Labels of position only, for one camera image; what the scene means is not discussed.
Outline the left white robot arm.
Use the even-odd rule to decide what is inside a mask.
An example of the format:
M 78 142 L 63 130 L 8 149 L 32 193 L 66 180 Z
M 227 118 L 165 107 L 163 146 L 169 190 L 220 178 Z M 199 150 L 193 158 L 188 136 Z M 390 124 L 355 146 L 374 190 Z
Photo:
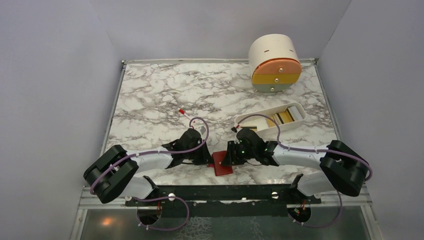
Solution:
M 157 200 L 157 186 L 150 177 L 138 178 L 135 174 L 173 168 L 185 160 L 194 165 L 213 163 L 206 141 L 192 128 L 179 139 L 156 149 L 134 151 L 113 145 L 85 170 L 83 178 L 90 186 L 90 193 L 103 204 L 118 197 L 136 197 L 149 206 Z

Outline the red card holder wallet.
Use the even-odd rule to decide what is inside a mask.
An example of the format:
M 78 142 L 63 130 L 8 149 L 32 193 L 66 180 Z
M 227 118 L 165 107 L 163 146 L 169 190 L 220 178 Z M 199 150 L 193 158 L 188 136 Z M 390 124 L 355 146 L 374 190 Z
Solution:
M 233 174 L 233 168 L 231 166 L 222 165 L 226 153 L 226 150 L 213 152 L 211 155 L 213 163 L 207 164 L 208 168 L 214 169 L 215 176 L 217 177 Z

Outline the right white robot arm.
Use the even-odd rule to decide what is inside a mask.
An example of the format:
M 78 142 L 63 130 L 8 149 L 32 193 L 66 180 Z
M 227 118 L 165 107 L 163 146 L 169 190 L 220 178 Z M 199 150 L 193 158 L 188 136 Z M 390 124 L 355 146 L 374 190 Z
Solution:
M 296 177 L 288 190 L 289 199 L 300 204 L 318 193 L 338 191 L 357 197 L 371 176 L 370 165 L 340 140 L 327 146 L 284 146 L 276 140 L 264 141 L 253 130 L 243 128 L 236 141 L 227 143 L 221 166 L 243 165 L 255 159 L 264 166 L 300 166 L 316 171 Z

